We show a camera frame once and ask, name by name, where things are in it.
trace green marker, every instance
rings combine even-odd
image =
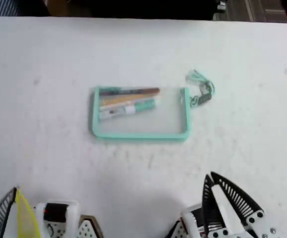
[[[147,101],[134,103],[132,105],[117,107],[114,109],[99,112],[99,119],[105,120],[122,115],[133,115],[136,114],[137,112],[153,109],[155,108],[155,106],[156,106],[155,100],[150,99]]]

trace pencil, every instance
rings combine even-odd
[[[117,90],[105,90],[99,92],[99,96],[112,96],[112,95],[126,95],[126,94],[155,94],[159,93],[159,88],[139,88],[139,89],[117,89]]]

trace lanyard strap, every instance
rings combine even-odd
[[[191,108],[198,107],[204,104],[205,102],[208,102],[209,100],[211,100],[212,96],[215,93],[215,87],[214,87],[214,84],[210,80],[208,80],[206,77],[204,77],[201,73],[199,73],[195,69],[189,71],[185,79],[186,79],[186,82],[193,84],[193,85],[197,85],[202,94],[200,96],[195,95],[193,97],[190,97]]]

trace dark floor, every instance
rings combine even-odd
[[[287,22],[281,0],[229,0],[225,13],[217,13],[219,21]]]

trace mint green trim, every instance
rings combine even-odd
[[[182,133],[103,133],[99,132],[99,91],[101,87],[97,86],[94,92],[93,106],[93,134],[102,139],[151,139],[151,140],[185,140],[190,132],[190,98],[188,88],[182,88],[184,94],[186,131]]]

